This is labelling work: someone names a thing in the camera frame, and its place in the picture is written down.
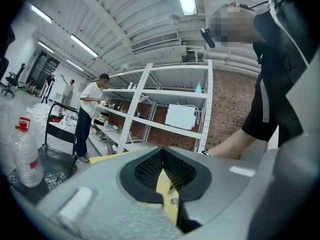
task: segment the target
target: ceiling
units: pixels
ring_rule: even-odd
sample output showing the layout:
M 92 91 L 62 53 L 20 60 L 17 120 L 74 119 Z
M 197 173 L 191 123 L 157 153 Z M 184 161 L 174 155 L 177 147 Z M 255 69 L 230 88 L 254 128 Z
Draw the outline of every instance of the ceiling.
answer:
M 249 6 L 265 0 L 195 0 L 197 15 L 184 16 L 179 0 L 28 0 L 52 18 L 52 23 L 43 20 L 24 8 L 27 21 L 40 31 L 40 40 L 55 51 L 61 59 L 70 59 L 90 76 L 119 72 L 121 66 L 130 69 L 142 67 L 147 62 L 157 64 L 182 63 L 186 54 L 171 53 L 157 57 L 169 47 L 190 45 L 202 46 L 209 51 L 200 29 L 206 27 L 208 16 L 221 5 L 239 2 Z M 172 25 L 170 15 L 178 15 L 179 25 Z M 131 45 L 145 39 L 178 31 L 180 40 L 151 45 L 142 51 L 132 52 Z M 74 34 L 99 54 L 94 58 L 71 40 Z M 249 57 L 253 54 L 250 45 L 237 48 Z

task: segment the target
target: sneaker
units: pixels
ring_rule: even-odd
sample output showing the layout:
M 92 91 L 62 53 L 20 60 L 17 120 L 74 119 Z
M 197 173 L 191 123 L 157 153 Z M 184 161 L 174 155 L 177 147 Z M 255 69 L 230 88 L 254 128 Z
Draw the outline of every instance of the sneaker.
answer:
M 81 162 L 84 162 L 84 163 L 88 163 L 88 162 L 89 162 L 89 159 L 86 158 L 85 156 L 78 156 L 78 159 L 79 159 Z

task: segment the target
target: vent grille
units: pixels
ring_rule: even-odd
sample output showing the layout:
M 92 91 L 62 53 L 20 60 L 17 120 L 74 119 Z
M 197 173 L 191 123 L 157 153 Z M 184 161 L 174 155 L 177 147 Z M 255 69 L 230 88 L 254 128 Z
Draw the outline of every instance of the vent grille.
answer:
M 141 41 L 141 42 L 137 42 L 137 43 L 131 45 L 131 51 L 133 52 L 133 51 L 142 49 L 144 47 L 156 45 L 156 44 L 163 43 L 163 42 L 174 41 L 174 40 L 178 40 L 178 39 L 179 39 L 178 32 L 159 35 L 159 36 L 156 36 L 156 37 L 153 37 L 153 38 Z

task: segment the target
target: white t-shirt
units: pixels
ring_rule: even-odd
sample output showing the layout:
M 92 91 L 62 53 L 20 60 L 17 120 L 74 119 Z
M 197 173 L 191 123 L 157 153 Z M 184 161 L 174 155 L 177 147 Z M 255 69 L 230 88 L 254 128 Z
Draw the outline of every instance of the white t-shirt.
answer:
M 71 85 L 69 82 L 66 84 L 66 87 L 64 88 L 63 94 L 67 97 L 70 97 L 71 93 L 74 90 L 74 86 Z
M 103 95 L 103 90 L 97 86 L 96 82 L 88 84 L 88 86 L 83 90 L 80 95 L 80 98 L 96 98 L 100 99 Z M 89 114 L 91 118 L 95 116 L 98 102 L 96 101 L 80 101 L 81 108 Z

